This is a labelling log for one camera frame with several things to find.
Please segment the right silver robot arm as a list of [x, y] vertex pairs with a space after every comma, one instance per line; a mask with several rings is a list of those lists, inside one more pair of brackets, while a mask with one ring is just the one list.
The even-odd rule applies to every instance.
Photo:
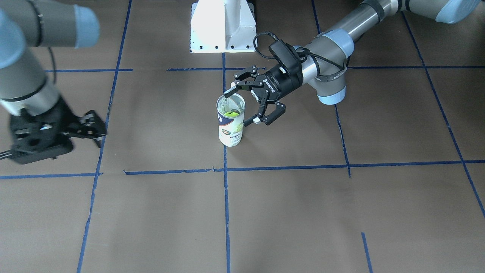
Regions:
[[0, 100], [13, 140], [1, 159], [22, 165], [55, 159], [74, 149], [71, 138], [101, 147], [102, 118], [93, 110], [75, 115], [31, 51], [94, 46], [100, 35], [95, 12], [55, 0], [2, 0], [0, 7]]

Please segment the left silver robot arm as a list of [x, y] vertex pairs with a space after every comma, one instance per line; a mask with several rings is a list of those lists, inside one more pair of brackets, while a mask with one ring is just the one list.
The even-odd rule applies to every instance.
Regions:
[[364, 0], [346, 17], [319, 33], [304, 47], [289, 45], [272, 32], [270, 59], [278, 64], [259, 74], [255, 66], [235, 74], [225, 98], [239, 90], [252, 93], [259, 103], [256, 114], [244, 122], [269, 125], [285, 113], [281, 99], [302, 85], [309, 84], [323, 104], [337, 104], [346, 95], [347, 61], [355, 43], [373, 26], [400, 11], [408, 11], [437, 22], [454, 24], [466, 18], [479, 5], [478, 0]]

